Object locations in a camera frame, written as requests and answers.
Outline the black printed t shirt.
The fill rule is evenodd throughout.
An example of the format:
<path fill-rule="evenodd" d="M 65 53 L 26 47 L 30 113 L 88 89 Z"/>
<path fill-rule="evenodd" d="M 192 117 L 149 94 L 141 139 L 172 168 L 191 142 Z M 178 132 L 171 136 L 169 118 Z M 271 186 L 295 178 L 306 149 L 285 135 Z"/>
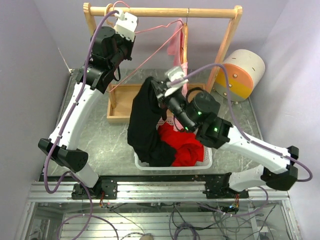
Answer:
<path fill-rule="evenodd" d="M 132 101 L 127 143 L 141 162 L 150 167 L 170 167 L 177 151 L 162 141 L 157 131 L 156 126 L 167 110 L 159 107 L 153 80 L 147 77 Z"/>

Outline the pink wire hanger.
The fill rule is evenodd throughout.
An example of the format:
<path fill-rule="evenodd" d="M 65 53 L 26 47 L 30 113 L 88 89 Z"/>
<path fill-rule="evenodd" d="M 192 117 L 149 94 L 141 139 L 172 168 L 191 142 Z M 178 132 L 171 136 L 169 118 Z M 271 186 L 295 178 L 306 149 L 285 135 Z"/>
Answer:
<path fill-rule="evenodd" d="M 143 69 L 169 69 L 173 64 L 173 57 L 167 55 L 167 46 L 179 35 L 176 31 L 180 28 L 181 21 L 177 17 L 140 17 L 132 61 L 128 61 L 125 66 L 132 71 L 125 73 L 121 81 L 114 82 L 110 88 L 132 83 Z"/>

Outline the red t shirt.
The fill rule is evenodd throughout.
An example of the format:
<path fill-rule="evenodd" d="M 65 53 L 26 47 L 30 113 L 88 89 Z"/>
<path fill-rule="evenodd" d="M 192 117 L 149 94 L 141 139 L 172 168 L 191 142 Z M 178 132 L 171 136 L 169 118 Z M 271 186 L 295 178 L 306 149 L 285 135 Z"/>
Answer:
<path fill-rule="evenodd" d="M 172 167 L 193 167 L 204 160 L 204 146 L 193 133 L 174 131 L 167 122 L 157 129 L 160 139 L 176 151 Z"/>

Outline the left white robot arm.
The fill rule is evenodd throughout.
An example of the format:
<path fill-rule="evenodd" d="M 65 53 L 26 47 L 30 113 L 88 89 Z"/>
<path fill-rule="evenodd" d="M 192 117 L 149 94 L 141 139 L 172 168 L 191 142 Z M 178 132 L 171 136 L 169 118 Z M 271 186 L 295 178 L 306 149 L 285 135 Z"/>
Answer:
<path fill-rule="evenodd" d="M 131 60 L 136 29 L 98 27 L 90 40 L 84 65 L 79 69 L 71 100 L 49 138 L 41 138 L 38 147 L 46 154 L 44 181 L 48 181 L 49 162 L 54 161 L 82 182 L 85 194 L 96 199 L 102 193 L 99 176 L 88 163 L 87 152 L 78 149 L 88 117 L 124 60 Z"/>

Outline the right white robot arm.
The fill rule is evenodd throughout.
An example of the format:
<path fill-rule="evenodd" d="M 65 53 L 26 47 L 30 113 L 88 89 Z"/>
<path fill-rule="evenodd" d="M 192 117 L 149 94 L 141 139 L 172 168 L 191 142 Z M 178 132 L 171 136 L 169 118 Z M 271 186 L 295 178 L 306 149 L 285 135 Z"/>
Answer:
<path fill-rule="evenodd" d="M 277 147 L 256 137 L 241 133 L 234 124 L 218 117 L 220 103 L 207 91 L 195 87 L 191 101 L 181 87 L 168 87 L 168 81 L 150 80 L 159 106 L 168 109 L 186 132 L 208 148 L 228 150 L 257 162 L 255 168 L 227 173 L 220 186 L 226 198 L 237 192 L 259 186 L 288 191 L 298 180 L 293 161 L 299 156 L 295 146 Z"/>

